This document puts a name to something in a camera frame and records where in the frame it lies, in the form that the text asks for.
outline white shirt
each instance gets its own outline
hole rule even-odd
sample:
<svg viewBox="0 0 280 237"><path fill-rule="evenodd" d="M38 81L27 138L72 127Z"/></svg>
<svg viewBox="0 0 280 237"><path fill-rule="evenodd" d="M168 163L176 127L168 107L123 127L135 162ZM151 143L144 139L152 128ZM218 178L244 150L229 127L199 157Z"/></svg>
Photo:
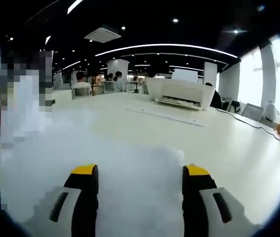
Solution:
<svg viewBox="0 0 280 237"><path fill-rule="evenodd" d="M77 82L72 88L89 88L89 91L91 91L91 85L85 81Z"/></svg>
<svg viewBox="0 0 280 237"><path fill-rule="evenodd" d="M115 83L118 92L125 92L125 85L121 78L119 78Z"/></svg>

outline cable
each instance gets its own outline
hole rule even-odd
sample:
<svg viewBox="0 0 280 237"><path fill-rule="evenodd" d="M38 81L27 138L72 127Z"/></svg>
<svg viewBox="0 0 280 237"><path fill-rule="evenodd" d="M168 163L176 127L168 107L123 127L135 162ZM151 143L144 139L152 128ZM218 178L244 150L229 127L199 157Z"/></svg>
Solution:
<svg viewBox="0 0 280 237"><path fill-rule="evenodd" d="M235 118L236 120L241 121L241 122L243 122L243 123L246 123L246 124L250 125L251 127L254 127L254 128L256 128L256 129L262 129L262 130L264 130L266 133L272 135L276 140L280 141L279 138L277 138L274 134L268 132L268 131L267 131L266 129L264 129L263 127L256 127L256 126L254 126L254 125L252 125L252 124L249 124L249 123L243 121L242 119L239 119L239 118L235 117L234 115L230 114L229 112L222 111L222 110L219 110L219 109L217 109L217 108L216 108L216 110L219 111L219 112L225 113L225 114L229 114L229 115L231 115L233 118Z"/></svg>

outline person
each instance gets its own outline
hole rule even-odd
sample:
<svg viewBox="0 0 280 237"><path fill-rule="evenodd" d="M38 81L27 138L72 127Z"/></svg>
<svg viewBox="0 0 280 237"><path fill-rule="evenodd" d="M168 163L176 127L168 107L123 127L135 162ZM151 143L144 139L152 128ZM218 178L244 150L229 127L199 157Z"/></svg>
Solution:
<svg viewBox="0 0 280 237"><path fill-rule="evenodd" d="M122 77L122 72L117 71L114 77L114 81L116 83L116 89L118 92L125 92L125 85L121 77Z"/></svg>
<svg viewBox="0 0 280 237"><path fill-rule="evenodd" d="M205 85L213 87L213 85L208 82ZM217 108L217 109L220 109L222 107L221 96L219 95L219 93L216 90L214 91L210 106Z"/></svg>
<svg viewBox="0 0 280 237"><path fill-rule="evenodd" d="M114 75L112 73L109 73L106 77L106 80L113 80Z"/></svg>
<svg viewBox="0 0 280 237"><path fill-rule="evenodd" d="M77 83L74 84L72 87L73 89L78 89L78 88L89 88L89 93L92 93L91 85L86 81L86 75L83 72L78 72L76 73L76 78L77 78Z"/></svg>

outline black ceiling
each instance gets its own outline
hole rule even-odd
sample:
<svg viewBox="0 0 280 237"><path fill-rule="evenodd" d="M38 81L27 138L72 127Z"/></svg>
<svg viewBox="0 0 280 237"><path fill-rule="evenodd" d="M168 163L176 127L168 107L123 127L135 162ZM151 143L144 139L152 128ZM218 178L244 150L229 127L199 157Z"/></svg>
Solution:
<svg viewBox="0 0 280 237"><path fill-rule="evenodd" d="M205 61L217 63L218 70L222 71L240 59L182 46L139 47L95 55L121 47L173 43L208 47L241 57L276 33L271 23L269 1L83 0L67 14L73 2L75 0L0 3L4 4L4 10L0 10L3 20L0 37L5 35L4 40L21 51L44 48L57 51L53 56L54 72L77 61L81 63L68 70L103 68L108 60L122 56L130 62L130 68L158 65L162 72L168 72L169 65L203 69ZM173 23L174 18L179 20L178 23ZM107 43L84 39L103 25L120 34L121 38ZM45 45L47 36L51 38Z"/></svg>

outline air conditioning vent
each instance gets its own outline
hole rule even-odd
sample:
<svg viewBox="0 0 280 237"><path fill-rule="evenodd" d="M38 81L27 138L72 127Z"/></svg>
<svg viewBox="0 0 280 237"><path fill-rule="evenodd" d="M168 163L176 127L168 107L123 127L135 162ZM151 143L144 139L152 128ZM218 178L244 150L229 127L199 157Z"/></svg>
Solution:
<svg viewBox="0 0 280 237"><path fill-rule="evenodd" d="M98 28L97 30L91 32L89 35L85 36L84 39L97 41L100 43L106 43L111 40L115 40L120 38L121 35L116 34L115 32L112 32L108 29L105 29L103 27Z"/></svg>

